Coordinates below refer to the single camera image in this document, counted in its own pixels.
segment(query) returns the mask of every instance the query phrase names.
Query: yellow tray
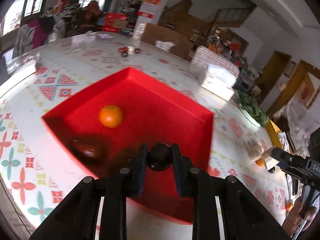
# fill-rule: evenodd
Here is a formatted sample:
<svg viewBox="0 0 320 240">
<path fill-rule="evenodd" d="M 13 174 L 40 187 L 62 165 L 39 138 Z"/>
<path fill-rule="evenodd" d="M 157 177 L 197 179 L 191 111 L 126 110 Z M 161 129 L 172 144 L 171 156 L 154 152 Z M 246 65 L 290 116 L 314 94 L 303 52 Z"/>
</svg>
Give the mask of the yellow tray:
<svg viewBox="0 0 320 240">
<path fill-rule="evenodd" d="M 280 140 L 278 138 L 278 133 L 281 132 L 278 126 L 276 126 L 275 123 L 270 120 L 270 122 L 267 123 L 266 128 L 273 146 L 279 147 L 280 149 L 283 150 Z"/>
</svg>

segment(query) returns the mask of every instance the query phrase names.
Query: leafy vegetables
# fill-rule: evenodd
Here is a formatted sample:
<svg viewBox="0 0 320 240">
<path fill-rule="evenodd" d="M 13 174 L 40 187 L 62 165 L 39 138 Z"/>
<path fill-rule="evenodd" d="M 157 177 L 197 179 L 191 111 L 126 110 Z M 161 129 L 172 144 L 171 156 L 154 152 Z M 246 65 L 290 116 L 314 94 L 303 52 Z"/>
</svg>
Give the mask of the leafy vegetables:
<svg viewBox="0 0 320 240">
<path fill-rule="evenodd" d="M 247 94 L 238 91 L 241 109 L 246 110 L 248 114 L 262 127 L 265 127 L 269 122 L 269 117 L 262 111 L 256 104 L 256 102 Z"/>
</svg>

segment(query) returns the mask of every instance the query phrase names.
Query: hand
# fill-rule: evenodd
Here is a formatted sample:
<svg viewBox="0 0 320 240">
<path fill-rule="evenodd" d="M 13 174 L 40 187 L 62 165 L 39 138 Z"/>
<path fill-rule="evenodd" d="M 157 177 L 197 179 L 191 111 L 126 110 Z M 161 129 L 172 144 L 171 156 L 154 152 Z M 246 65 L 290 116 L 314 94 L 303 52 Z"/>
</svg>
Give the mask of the hand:
<svg viewBox="0 0 320 240">
<path fill-rule="evenodd" d="M 299 212 L 302 209 L 302 203 L 300 201 L 300 197 L 297 198 L 297 200 L 294 203 L 294 206 L 290 210 L 288 216 L 284 220 L 282 224 L 282 228 L 284 231 L 287 232 L 287 234 L 292 237 L 293 234 L 297 233 L 299 229 L 299 225 L 301 225 L 303 218 L 300 216 Z M 316 207 L 310 207 L 310 209 L 307 211 L 307 213 L 304 216 L 304 220 L 308 220 L 306 225 L 303 228 L 303 231 L 306 230 L 313 219 L 315 218 L 315 215 L 317 213 L 317 208 Z"/>
<path fill-rule="evenodd" d="M 81 28 L 89 28 L 89 27 L 94 27 L 94 25 L 92 25 L 92 24 L 81 24 L 80 27 Z"/>
</svg>

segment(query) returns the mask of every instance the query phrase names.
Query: table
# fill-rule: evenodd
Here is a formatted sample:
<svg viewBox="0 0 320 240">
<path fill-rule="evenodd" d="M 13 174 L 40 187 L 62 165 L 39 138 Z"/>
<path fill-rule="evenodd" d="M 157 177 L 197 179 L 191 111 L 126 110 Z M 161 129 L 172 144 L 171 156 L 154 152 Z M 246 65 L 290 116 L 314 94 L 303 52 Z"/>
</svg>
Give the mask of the table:
<svg viewBox="0 0 320 240">
<path fill-rule="evenodd" d="M 289 199 L 284 173 L 277 169 L 269 174 L 247 153 L 250 136 L 265 149 L 272 147 L 266 129 L 251 124 L 234 102 L 201 88 L 188 70 L 189 62 L 140 41 L 111 35 L 114 39 L 104 40 L 96 33 L 84 34 L 32 50 L 31 54 L 41 54 L 39 70 L 0 99 L 0 172 L 28 220 L 39 226 L 87 175 L 54 141 L 40 117 L 90 84 L 131 66 L 215 113 L 208 172 L 222 178 L 236 176 L 282 224 Z M 141 48 L 141 54 L 120 57 L 118 48 L 129 45 Z M 191 239 L 191 225 L 159 218 L 130 201 L 127 209 L 129 239 Z"/>
</svg>

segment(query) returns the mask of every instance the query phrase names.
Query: red box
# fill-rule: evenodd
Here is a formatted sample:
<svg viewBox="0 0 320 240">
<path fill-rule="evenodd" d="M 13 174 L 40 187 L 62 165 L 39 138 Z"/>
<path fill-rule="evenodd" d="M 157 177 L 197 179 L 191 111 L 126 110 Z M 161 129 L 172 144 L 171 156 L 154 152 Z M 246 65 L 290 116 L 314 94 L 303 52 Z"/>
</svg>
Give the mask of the red box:
<svg viewBox="0 0 320 240">
<path fill-rule="evenodd" d="M 117 33 L 121 28 L 114 28 L 113 22 L 114 20 L 125 20 L 127 16 L 123 13 L 107 13 L 106 20 L 102 27 L 103 32 L 113 32 Z"/>
<path fill-rule="evenodd" d="M 117 128 L 106 128 L 98 120 L 101 108 L 118 105 L 124 120 Z M 125 147 L 148 148 L 158 142 L 178 143 L 194 166 L 207 170 L 213 129 L 213 113 L 166 84 L 134 69 L 126 68 L 68 98 L 43 117 L 51 134 L 65 151 L 94 177 L 108 174 L 109 163 Z M 84 162 L 69 150 L 77 135 L 91 134 L 108 149 L 99 163 Z M 147 168 L 144 191 L 134 201 L 165 217 L 192 223 L 193 200 L 179 198 L 172 166 L 156 172 Z"/>
</svg>

